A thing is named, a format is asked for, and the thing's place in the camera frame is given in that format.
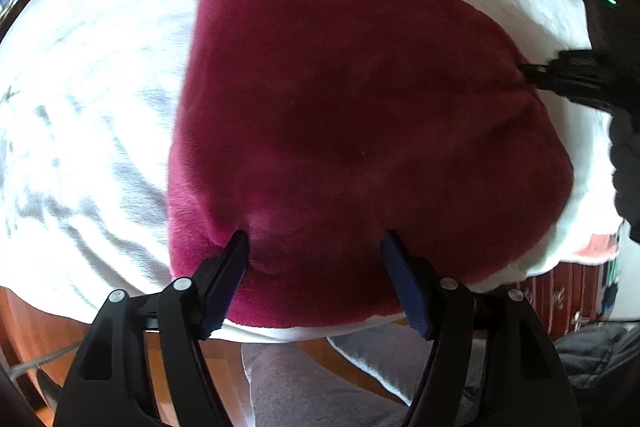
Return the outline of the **red fleece pants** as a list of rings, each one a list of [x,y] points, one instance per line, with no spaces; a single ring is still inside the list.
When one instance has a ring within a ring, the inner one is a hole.
[[[172,273],[244,231],[228,317],[288,329],[397,314],[388,230],[445,277],[504,269],[574,178],[522,61],[461,0],[201,0],[168,160]]]

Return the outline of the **wooden drawer cabinet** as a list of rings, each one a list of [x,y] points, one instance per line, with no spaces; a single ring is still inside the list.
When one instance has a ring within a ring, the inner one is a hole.
[[[523,291],[551,339],[557,340],[582,326],[606,320],[615,305],[619,279],[616,260],[604,265],[561,262],[516,287]]]

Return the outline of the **grey trouser leg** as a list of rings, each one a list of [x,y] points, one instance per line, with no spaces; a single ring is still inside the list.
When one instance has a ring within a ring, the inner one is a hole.
[[[399,426],[434,343],[397,323],[328,339],[399,402],[345,381],[294,343],[245,343],[242,364],[257,426]]]

